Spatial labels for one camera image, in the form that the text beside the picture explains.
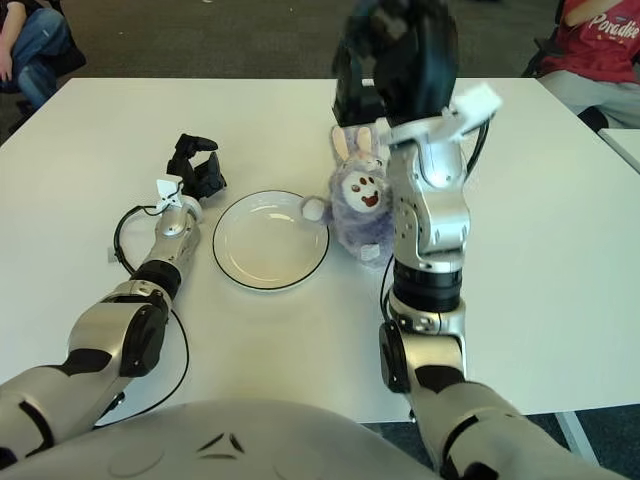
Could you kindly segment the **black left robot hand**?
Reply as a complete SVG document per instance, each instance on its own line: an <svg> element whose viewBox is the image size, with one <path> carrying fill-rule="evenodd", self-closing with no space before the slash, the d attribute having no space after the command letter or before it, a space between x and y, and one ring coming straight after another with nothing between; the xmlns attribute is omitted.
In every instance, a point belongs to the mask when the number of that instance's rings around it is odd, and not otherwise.
<svg viewBox="0 0 640 480"><path fill-rule="evenodd" d="M209 198L226 186L217 156L218 144L210 139L182 134L172 158L167 163L166 173L181 178L184 195L196 200ZM197 153L209 152L208 159L197 166L191 159Z"/></svg>

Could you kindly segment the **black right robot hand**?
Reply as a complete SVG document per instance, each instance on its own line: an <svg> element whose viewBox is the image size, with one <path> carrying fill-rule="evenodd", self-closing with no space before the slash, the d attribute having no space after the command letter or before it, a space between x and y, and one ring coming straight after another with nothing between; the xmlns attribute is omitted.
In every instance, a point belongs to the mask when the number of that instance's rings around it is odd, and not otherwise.
<svg viewBox="0 0 640 480"><path fill-rule="evenodd" d="M458 74L458 33L445 1L359 1L332 61L341 127L438 116Z"/></svg>

